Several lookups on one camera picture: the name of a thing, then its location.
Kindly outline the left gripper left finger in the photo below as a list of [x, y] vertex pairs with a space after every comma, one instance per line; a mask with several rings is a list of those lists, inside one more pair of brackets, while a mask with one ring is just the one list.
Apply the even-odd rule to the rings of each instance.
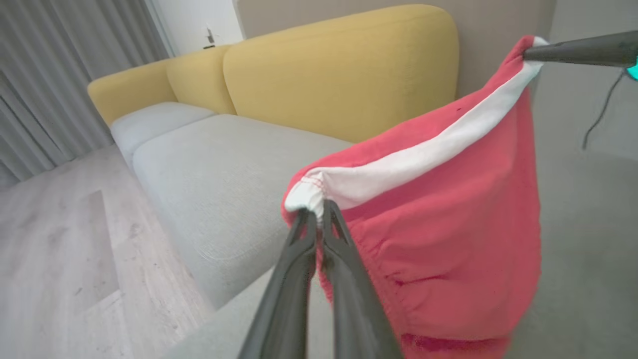
[[296, 218], [242, 345], [239, 359], [306, 359], [308, 305], [316, 272], [317, 218]]

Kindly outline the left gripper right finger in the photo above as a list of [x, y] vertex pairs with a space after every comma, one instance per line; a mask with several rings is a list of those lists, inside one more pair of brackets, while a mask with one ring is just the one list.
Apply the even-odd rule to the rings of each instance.
[[402, 353], [341, 210], [323, 203], [324, 273], [332, 286], [334, 359], [402, 359]]

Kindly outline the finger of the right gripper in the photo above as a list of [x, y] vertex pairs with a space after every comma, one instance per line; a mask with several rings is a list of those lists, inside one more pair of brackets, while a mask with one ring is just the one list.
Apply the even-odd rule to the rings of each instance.
[[523, 53], [528, 61], [631, 68], [638, 63], [638, 30], [533, 46]]

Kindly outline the grey pleated curtain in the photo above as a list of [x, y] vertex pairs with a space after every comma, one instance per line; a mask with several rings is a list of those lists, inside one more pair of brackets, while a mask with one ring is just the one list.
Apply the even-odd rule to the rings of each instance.
[[0, 191], [111, 145], [89, 83], [171, 55], [152, 0], [0, 0]]

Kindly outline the small grey sofa seat cushion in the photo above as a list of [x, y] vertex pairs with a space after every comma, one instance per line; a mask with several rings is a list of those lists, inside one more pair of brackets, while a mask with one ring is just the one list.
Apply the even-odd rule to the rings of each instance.
[[146, 142], [217, 113], [178, 102], [162, 102], [115, 120], [110, 132], [125, 162], [134, 172], [134, 154]]

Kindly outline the red shorts with white waistband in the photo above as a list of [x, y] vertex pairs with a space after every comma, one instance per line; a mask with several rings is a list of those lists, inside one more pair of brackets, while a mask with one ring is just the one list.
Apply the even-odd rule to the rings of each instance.
[[294, 175], [282, 204], [341, 209], [405, 359], [503, 359], [541, 275], [520, 39], [485, 86]]

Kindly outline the wide grey sofa chaise cushion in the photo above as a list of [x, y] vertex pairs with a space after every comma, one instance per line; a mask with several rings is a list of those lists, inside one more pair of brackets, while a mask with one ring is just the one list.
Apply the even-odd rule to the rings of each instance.
[[504, 359], [638, 359], [638, 161], [538, 150], [542, 275]]

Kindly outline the grey fabric sofa seat cushion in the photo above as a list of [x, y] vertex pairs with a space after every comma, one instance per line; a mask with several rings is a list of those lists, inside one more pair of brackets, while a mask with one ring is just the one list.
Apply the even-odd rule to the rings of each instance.
[[134, 153], [137, 179], [215, 309], [272, 268], [290, 180], [349, 142], [234, 115], [162, 134]]

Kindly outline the small yellow sofa backrest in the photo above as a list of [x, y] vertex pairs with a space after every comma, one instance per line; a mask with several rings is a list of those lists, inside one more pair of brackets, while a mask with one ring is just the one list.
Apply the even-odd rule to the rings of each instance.
[[206, 48], [169, 60], [167, 77], [178, 102], [217, 114], [237, 114], [224, 75], [225, 55], [230, 48]]

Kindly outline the large yellow sofa backrest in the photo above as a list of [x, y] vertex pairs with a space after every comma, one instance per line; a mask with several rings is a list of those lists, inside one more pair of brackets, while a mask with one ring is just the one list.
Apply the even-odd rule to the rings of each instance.
[[453, 18], [409, 4], [247, 39], [224, 74], [239, 116], [358, 143], [453, 102], [459, 66]]

